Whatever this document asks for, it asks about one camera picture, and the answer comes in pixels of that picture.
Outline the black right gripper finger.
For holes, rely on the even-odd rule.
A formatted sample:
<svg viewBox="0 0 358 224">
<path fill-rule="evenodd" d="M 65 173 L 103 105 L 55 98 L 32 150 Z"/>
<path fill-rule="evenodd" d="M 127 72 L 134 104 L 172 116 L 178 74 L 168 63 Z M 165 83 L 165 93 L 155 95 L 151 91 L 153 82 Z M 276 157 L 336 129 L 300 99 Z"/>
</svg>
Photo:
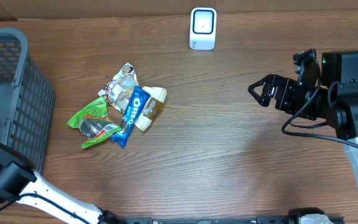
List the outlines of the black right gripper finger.
<svg viewBox="0 0 358 224">
<path fill-rule="evenodd" d="M 256 88 L 262 87 L 262 94 L 276 94 L 279 91 L 285 91 L 286 89 L 299 90 L 300 86 L 296 80 L 291 78 L 282 77 L 277 74 L 269 74 L 263 77 L 261 80 L 249 85 L 248 92 L 251 94 L 257 94 Z"/>
<path fill-rule="evenodd" d="M 273 84 L 264 83 L 258 86 L 260 92 L 255 91 L 258 104 L 263 107 L 268 107 L 272 98 L 275 97 L 278 86 Z"/>
</svg>

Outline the blue oreo packet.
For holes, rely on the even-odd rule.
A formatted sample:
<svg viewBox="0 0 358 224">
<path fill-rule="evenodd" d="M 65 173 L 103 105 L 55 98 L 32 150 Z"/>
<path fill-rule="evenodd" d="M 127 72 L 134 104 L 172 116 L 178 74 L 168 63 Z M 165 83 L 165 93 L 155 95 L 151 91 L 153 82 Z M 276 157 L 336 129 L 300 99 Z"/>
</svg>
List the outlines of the blue oreo packet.
<svg viewBox="0 0 358 224">
<path fill-rule="evenodd" d="M 139 118 L 149 98 L 150 94 L 141 89 L 141 87 L 134 87 L 129 104 L 121 119 L 121 130 L 109 137 L 111 141 L 117 142 L 123 149 L 125 148 L 127 140 L 134 129 L 135 122 Z"/>
</svg>

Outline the beige pastry snack packet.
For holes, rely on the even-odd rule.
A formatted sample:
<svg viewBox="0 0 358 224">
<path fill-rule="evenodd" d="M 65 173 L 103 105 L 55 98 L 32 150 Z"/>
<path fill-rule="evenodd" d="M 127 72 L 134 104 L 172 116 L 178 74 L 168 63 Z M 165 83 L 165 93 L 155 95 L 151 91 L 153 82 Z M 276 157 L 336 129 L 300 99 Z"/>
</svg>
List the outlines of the beige pastry snack packet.
<svg viewBox="0 0 358 224">
<path fill-rule="evenodd" d="M 165 88 L 140 86 L 134 67 L 130 63 L 126 63 L 112 80 L 98 92 L 98 95 L 103 97 L 116 110 L 124 112 L 135 86 L 141 87 L 150 95 L 140 117 L 135 122 L 135 125 L 145 132 L 162 111 L 167 96 Z"/>
</svg>

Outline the green snack packet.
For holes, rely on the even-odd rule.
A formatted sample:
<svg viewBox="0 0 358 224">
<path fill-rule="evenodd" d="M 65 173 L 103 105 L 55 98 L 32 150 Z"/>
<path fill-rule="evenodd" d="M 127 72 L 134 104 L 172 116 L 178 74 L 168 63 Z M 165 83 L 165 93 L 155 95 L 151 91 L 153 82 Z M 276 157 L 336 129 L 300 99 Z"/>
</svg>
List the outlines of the green snack packet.
<svg viewBox="0 0 358 224">
<path fill-rule="evenodd" d="M 73 115 L 67 125 L 78 129 L 87 140 L 81 145 L 83 149 L 93 147 L 105 140 L 112 134 L 121 130 L 108 116 L 107 103 L 103 97 L 99 97 L 86 105 Z"/>
</svg>

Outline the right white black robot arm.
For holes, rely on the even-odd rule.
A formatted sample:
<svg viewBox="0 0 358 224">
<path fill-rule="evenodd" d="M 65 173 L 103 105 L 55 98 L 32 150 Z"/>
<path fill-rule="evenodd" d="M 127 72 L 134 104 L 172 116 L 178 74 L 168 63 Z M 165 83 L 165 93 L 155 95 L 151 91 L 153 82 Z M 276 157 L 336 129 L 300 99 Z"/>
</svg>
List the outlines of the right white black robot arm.
<svg viewBox="0 0 358 224">
<path fill-rule="evenodd" d="M 290 114 L 281 131 L 289 136 L 339 142 L 350 162 L 358 189 L 358 50 L 315 49 L 293 55 L 298 79 L 269 74 L 249 85 L 260 106 L 275 99 Z"/>
</svg>

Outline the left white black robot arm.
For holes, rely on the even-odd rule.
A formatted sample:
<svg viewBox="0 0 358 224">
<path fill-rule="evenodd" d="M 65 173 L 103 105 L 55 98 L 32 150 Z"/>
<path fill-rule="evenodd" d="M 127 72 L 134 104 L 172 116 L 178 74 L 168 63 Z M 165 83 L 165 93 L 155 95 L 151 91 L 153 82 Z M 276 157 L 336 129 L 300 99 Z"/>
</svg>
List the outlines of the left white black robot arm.
<svg viewBox="0 0 358 224">
<path fill-rule="evenodd" d="M 20 203 L 65 223 L 125 223 L 109 210 L 78 200 L 47 182 L 27 158 L 0 142 L 0 211 Z"/>
</svg>

